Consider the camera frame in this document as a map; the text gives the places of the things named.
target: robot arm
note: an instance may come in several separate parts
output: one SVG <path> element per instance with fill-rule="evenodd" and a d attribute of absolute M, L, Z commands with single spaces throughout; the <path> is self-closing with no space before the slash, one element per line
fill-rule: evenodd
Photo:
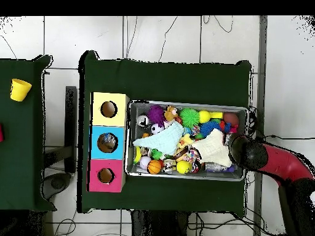
<path fill-rule="evenodd" d="M 271 176 L 278 193 L 285 230 L 289 236 L 315 236 L 314 167 L 297 153 L 247 136 L 232 134 L 229 156 L 238 166 Z"/>

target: black metal frame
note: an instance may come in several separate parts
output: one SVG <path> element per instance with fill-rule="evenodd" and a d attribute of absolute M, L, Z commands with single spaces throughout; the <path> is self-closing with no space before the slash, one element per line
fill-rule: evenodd
<path fill-rule="evenodd" d="M 78 91 L 75 86 L 66 86 L 65 101 L 65 145 L 45 152 L 44 168 L 64 160 L 65 172 L 75 173 L 78 104 Z"/>

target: metal tray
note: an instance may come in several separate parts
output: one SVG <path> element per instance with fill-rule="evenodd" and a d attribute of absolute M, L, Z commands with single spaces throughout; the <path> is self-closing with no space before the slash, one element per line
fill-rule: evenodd
<path fill-rule="evenodd" d="M 187 173 L 185 175 L 179 174 L 177 171 L 168 173 L 160 173 L 157 175 L 151 175 L 146 173 L 137 172 L 137 166 L 134 165 L 134 146 L 132 142 L 137 138 L 141 138 L 145 132 L 144 129 L 136 124 L 136 118 L 139 115 L 146 114 L 150 107 L 154 104 L 162 106 L 164 109 L 168 105 L 180 108 L 193 108 L 197 111 L 218 111 L 218 112 L 234 112 L 239 118 L 239 133 L 248 132 L 249 126 L 249 111 L 242 107 L 232 106 L 214 106 L 206 104 L 189 104 L 189 103 L 172 103 L 163 101 L 143 101 L 143 100 L 132 100 L 128 104 L 127 112 L 127 130 L 126 130 L 126 154 L 125 154 L 125 172 L 131 176 L 150 176 L 152 178 L 184 178 L 184 179 L 206 179 L 206 180 L 221 180 L 221 181 L 241 181 L 245 176 L 245 170 L 237 168 L 232 173 L 209 173 L 206 171 L 199 171 L 198 173 L 192 174 Z"/>

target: yellow ball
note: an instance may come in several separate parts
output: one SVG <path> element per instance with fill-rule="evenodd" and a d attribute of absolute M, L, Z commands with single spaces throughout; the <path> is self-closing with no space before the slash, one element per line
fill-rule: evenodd
<path fill-rule="evenodd" d="M 186 174 L 193 168 L 192 164 L 187 161 L 179 161 L 176 165 L 176 170 L 179 172 L 179 174 Z"/>
<path fill-rule="evenodd" d="M 211 119 L 211 115 L 208 111 L 199 111 L 199 122 L 206 123 Z"/>

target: pink box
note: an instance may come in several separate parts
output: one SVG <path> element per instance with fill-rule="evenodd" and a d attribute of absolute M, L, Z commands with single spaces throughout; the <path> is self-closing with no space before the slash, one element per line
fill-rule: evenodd
<path fill-rule="evenodd" d="M 109 168 L 114 173 L 114 179 L 109 184 L 102 183 L 98 178 L 98 172 L 103 168 Z M 92 159 L 90 161 L 89 192 L 119 193 L 125 183 L 124 161 L 116 159 Z"/>

